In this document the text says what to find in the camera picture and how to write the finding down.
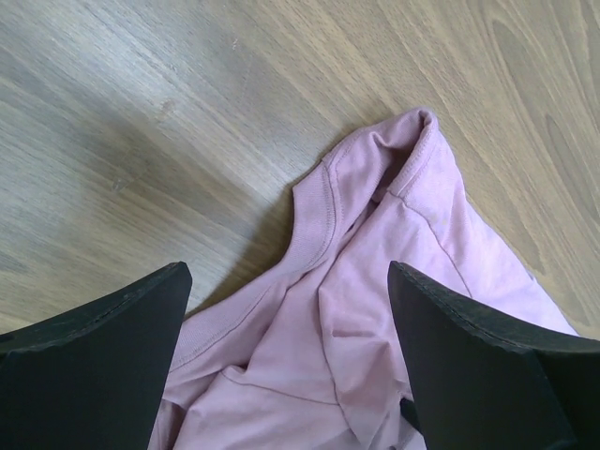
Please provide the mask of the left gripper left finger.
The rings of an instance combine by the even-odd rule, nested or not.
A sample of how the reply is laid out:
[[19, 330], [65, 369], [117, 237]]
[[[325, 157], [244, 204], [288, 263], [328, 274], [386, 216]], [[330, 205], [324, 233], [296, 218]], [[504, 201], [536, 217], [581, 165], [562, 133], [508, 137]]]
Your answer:
[[2, 448], [147, 448], [191, 286], [170, 263], [3, 334]]

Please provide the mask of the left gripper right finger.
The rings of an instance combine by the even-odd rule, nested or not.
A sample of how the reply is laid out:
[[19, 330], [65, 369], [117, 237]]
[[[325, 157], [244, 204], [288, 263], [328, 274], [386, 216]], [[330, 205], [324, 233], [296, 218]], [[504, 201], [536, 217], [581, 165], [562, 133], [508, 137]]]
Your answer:
[[429, 449], [595, 449], [599, 344], [524, 322], [392, 262], [388, 292]]

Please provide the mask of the dusty pink t shirt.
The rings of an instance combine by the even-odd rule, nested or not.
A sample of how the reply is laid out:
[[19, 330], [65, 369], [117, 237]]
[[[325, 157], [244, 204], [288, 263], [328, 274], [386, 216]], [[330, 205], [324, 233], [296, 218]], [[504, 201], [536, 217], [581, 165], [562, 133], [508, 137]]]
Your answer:
[[436, 116], [348, 136], [292, 191], [281, 261], [184, 321], [153, 449], [421, 449], [387, 289], [393, 261], [529, 323], [563, 314], [473, 210]]

